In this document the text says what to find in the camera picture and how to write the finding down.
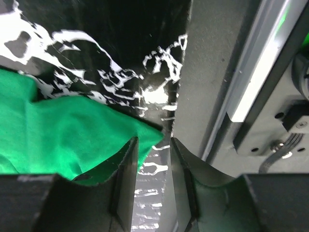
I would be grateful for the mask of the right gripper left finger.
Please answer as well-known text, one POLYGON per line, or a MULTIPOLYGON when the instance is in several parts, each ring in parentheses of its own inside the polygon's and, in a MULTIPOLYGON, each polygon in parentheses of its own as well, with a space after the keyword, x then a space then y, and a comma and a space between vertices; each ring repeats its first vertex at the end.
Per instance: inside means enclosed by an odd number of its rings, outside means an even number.
POLYGON ((78 221, 80 232, 131 230, 139 141, 133 137, 113 156, 77 176, 74 182, 88 187, 78 221))

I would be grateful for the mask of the green t-shirt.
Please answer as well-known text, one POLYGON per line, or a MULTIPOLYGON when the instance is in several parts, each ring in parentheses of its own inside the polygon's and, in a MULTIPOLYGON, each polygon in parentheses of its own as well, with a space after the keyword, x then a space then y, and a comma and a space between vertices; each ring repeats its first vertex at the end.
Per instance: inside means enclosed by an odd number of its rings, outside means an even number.
POLYGON ((84 185, 107 180, 121 158, 114 156, 133 137, 138 166, 164 135, 158 129, 83 96, 39 100, 32 78, 0 72, 1 174, 59 174, 84 185))

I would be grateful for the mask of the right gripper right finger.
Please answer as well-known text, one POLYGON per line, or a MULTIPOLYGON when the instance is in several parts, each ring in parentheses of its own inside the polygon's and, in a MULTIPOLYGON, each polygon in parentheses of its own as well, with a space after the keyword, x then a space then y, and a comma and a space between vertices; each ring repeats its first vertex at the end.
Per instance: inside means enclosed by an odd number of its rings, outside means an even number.
POLYGON ((170 140, 178 230, 237 232, 239 180, 192 154, 177 138, 170 140))

